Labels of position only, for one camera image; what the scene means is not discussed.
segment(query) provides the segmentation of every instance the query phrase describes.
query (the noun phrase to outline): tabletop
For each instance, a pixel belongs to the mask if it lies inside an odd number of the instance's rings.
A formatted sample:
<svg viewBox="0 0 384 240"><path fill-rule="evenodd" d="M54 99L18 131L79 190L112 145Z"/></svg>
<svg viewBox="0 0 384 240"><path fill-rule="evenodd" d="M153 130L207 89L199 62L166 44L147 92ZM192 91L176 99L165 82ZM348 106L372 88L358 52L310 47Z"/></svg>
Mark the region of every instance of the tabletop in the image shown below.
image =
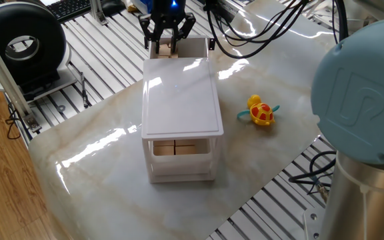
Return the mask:
<svg viewBox="0 0 384 240"><path fill-rule="evenodd" d="M232 24L253 32L282 8L254 2ZM205 239L318 136L311 82L332 45L329 30L299 18L250 59L211 53L226 142L214 182L148 183L141 82L36 136L29 151L49 210L74 239ZM252 94L281 106L274 126L236 119Z"/></svg>

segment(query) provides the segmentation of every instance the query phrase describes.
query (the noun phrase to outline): black cable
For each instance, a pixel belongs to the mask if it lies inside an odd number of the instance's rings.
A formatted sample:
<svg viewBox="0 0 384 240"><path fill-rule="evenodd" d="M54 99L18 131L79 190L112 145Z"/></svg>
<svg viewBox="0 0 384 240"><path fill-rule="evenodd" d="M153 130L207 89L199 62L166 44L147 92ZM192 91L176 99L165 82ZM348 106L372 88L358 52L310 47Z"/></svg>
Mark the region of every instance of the black cable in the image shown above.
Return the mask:
<svg viewBox="0 0 384 240"><path fill-rule="evenodd" d="M343 0L334 0L339 12L339 41L344 40L349 36L349 30L347 28L347 16L346 8Z"/></svg>
<svg viewBox="0 0 384 240"><path fill-rule="evenodd" d="M322 167L321 169L318 169L316 171L313 170L313 165L315 164L315 161L318 158L320 158L320 157L322 157L324 155L328 155L328 154L336 154L336 151L324 151L324 152L316 154L312 158L312 160L311 160L311 162L309 164L309 173L305 173L305 174L302 174L302 175L290 177L288 179L289 182L290 183L311 184L311 185L322 184L325 187L330 187L331 185L328 184L328 183L320 183L319 179L316 178L316 175L324 173L328 169L332 168L335 165L336 159L332 160L329 164L327 164L326 166ZM304 179L304 178L307 178L307 177L311 178L313 181L303 181L303 180L300 180L300 179Z"/></svg>
<svg viewBox="0 0 384 240"><path fill-rule="evenodd" d="M315 161L322 157L322 156L325 156L325 155L328 155L328 154L336 154L337 152L336 151L324 151L324 152L320 152L318 154L316 154L312 159L311 159L311 164L309 165L309 172L310 173L314 173L313 171L313 165L315 164Z"/></svg>
<svg viewBox="0 0 384 240"><path fill-rule="evenodd" d="M335 25L334 25L334 0L331 0L331 1L333 2L333 6L332 6L332 10L331 10L331 24L332 24L332 27L333 27L334 41L336 42L336 44L338 44L339 42L337 41L336 28L335 28Z"/></svg>
<svg viewBox="0 0 384 240"><path fill-rule="evenodd" d="M274 16L267 22L265 28L262 30L262 32L261 32L260 34L258 34L258 35L256 35L256 36L253 36L253 37L250 37L250 38L244 38L244 37L240 36L241 39L238 39L238 38L231 37L231 36L229 36L228 34L225 33L224 36L225 36L225 38L226 38L226 41L227 41L232 47L241 47L241 46L244 46L244 45L247 44L247 43L264 43L264 42L266 42L267 40L254 41L253 39L256 39L256 38L262 36L264 33L268 32L268 31L269 31L269 30L276 24L276 22L279 20L279 18L282 17L283 14L287 12L287 10L292 9L292 8L293 8L293 7L291 7L291 5L289 5L286 9L284 9L284 10L278 12L277 14L275 14L275 15L274 15ZM218 25L218 27L219 27L219 29L220 29L220 32L224 33L225 30L223 30L223 28L222 28L222 26L221 26L221 19L217 19L217 18L215 18L215 20L216 20L216 24ZM234 33L236 34L235 30L232 28L232 26L230 25L230 23L227 22L227 21L226 21L226 26L228 26L228 27L230 28L230 30L232 30L232 32L234 32ZM232 43L230 42L229 39L236 40L236 41L244 41L244 43L235 45L235 44L232 44Z"/></svg>
<svg viewBox="0 0 384 240"><path fill-rule="evenodd" d="M280 36L282 36L283 34L285 34L290 28L291 26L294 24L294 22L296 22L297 18L300 16L302 10L304 9L304 7L306 6L307 4L307 0L302 0L301 4L297 4L296 6L294 6L293 10L290 12L290 14L288 14L287 18L282 22L282 24L280 24L279 28L274 32L274 34L272 34L272 36L267 39L267 40L263 40L263 41L254 41L256 43L263 43L262 46L260 46L257 50L255 50L254 52L252 53L249 53L247 55L243 55L243 56L237 56L237 55L233 55L233 54L230 54L229 52L227 52L223 47L222 45L220 44L220 41L219 39L217 38L217 35L215 33L215 30L214 30L214 26L213 26L213 23L212 23L212 20L211 20L211 7L208 7L207 8L207 16L208 16L208 20L209 20L209 24L210 24L210 29L211 29L211 32L214 36L214 39L215 39L215 42L217 44L217 46L220 48L220 50L226 54L227 56L229 57L232 57L234 59L245 59L245 58L249 58L249 57L252 57L256 54L258 54L262 49L264 49L272 40L275 40L277 38L279 38ZM296 13L296 16L294 16L292 22L285 28L285 30L281 33L279 33L282 28L284 28L284 26L288 23L288 21L290 20L290 18L292 18L292 16Z"/></svg>
<svg viewBox="0 0 384 240"><path fill-rule="evenodd" d="M17 137L10 137L10 132L11 132L11 129L13 128L13 125L15 124L16 121L20 121L20 119L15 117L15 114L16 114L15 109L13 107L10 107L12 105L13 105L13 103L8 104L8 111L11 112L11 114L10 114L9 118L5 120L5 124L10 125L10 127L8 128L8 132L7 132L7 138L10 140L20 138L20 134Z"/></svg>
<svg viewBox="0 0 384 240"><path fill-rule="evenodd" d="M20 121L20 124L22 125L22 128L25 129L27 138L28 138L29 140L32 140L32 135L31 135L30 132L27 130L26 124L25 124L25 122L23 121L23 119L22 119L22 118L18 118L18 117L16 117L16 114L17 114L17 116L20 116L20 114L19 114L18 110L16 110L16 109L14 108L12 102L10 102L10 103L8 104L8 111L9 111L9 113L10 113L10 116L9 116L8 119L5 120L5 124L10 125L10 127L9 127L9 129L8 129L8 133L7 133L7 138L10 139L10 140L14 140L14 139L18 139L18 138L20 138L20 136L21 136L20 134L19 134L19 136L17 136L17 137L10 137L11 128L13 128L13 125L15 124L16 121Z"/></svg>
<svg viewBox="0 0 384 240"><path fill-rule="evenodd" d="M278 20L280 20L280 18L282 18L282 16L289 10L289 9L293 9L293 8L296 8L298 6L300 6L300 4L297 4L296 6L292 7L292 5L294 4L294 2L296 2L296 0L293 0L292 2L290 2L290 4L282 11L278 12L276 15L274 15L266 24L266 27L262 30L262 32L260 32L259 34L257 34L256 36L252 36L252 37L243 37L241 36L240 34L238 34L236 32L236 30L234 30L234 28L231 26L231 24L229 22L227 22L227 26L229 27L229 29L236 35L239 37L239 39L234 39L230 36L228 36L227 34L225 34L226 37L232 39L232 40L236 40L236 41L247 41L247 42L253 42L254 39L258 38L258 37L261 37L263 34L267 33L269 30L271 30L271 28L278 22Z"/></svg>
<svg viewBox="0 0 384 240"><path fill-rule="evenodd" d="M9 113L12 114L14 111L16 112L17 116L20 116L19 112L14 108L12 102L10 102L9 98L4 94L4 97L5 97L5 100L7 100L7 102L9 102ZM27 127L26 127L26 124L25 122L23 121L22 118L20 118L20 124L22 125L22 128L25 129L25 132L26 132L26 136L29 140L32 140L32 135L31 133L27 130Z"/></svg>

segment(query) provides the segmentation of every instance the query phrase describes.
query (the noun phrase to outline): keyboard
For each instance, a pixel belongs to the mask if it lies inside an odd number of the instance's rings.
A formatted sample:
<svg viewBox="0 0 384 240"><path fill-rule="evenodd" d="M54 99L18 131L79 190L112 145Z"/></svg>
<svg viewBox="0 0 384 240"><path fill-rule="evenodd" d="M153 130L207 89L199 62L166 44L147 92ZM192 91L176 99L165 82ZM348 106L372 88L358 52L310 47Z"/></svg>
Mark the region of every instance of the keyboard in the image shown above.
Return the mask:
<svg viewBox="0 0 384 240"><path fill-rule="evenodd" d="M61 23L90 11L90 0L61 0L47 6Z"/></svg>

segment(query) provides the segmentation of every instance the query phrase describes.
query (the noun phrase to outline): wooden floor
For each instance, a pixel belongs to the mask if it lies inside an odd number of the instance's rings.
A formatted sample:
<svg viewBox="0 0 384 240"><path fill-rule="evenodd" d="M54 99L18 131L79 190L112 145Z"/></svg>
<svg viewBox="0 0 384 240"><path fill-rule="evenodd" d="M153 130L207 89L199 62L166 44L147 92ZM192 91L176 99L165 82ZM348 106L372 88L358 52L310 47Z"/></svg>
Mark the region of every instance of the wooden floor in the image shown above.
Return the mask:
<svg viewBox="0 0 384 240"><path fill-rule="evenodd" d="M8 116L0 92L0 239L55 239L26 146L21 138L7 138ZM14 126L11 136L18 134Z"/></svg>

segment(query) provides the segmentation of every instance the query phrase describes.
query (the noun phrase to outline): aluminum profile table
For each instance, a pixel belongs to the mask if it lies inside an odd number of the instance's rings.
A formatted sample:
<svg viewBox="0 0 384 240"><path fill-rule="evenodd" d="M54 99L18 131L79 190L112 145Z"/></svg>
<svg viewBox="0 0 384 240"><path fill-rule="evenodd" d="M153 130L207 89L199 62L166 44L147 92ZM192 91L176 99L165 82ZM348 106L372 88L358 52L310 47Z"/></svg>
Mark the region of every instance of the aluminum profile table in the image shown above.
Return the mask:
<svg viewBox="0 0 384 240"><path fill-rule="evenodd" d="M235 6L232 11L248 3L248 1L230 2ZM187 1L186 12L192 12L197 19L191 34L211 37L209 23L201 7L202 4L196 0ZM319 23L313 16L315 15L308 18ZM84 72L85 88L91 107L141 80L143 61L148 58L137 16L123 11L107 17L107 21L107 25L101 26L88 13L62 24L72 51L68 68L77 79L80 79L79 73ZM81 91L82 82L78 81L30 104L42 126L41 132L85 110ZM64 111L58 111L60 106L64 106ZM28 130L21 125L18 126L28 146L29 138L26 134ZM36 133L29 132L29 134L32 137L36 136ZM325 207L325 204L318 194L307 194L310 185L293 184L288 182L288 178L306 173L310 159L319 152L327 150L334 148L322 136L318 137L278 176L266 186L262 186L262 189L222 226L215 229L207 240L305 239L303 213L308 208ZM334 156L324 156L317 161L316 166L320 168L328 164L332 158ZM331 176L321 180L330 183Z"/></svg>

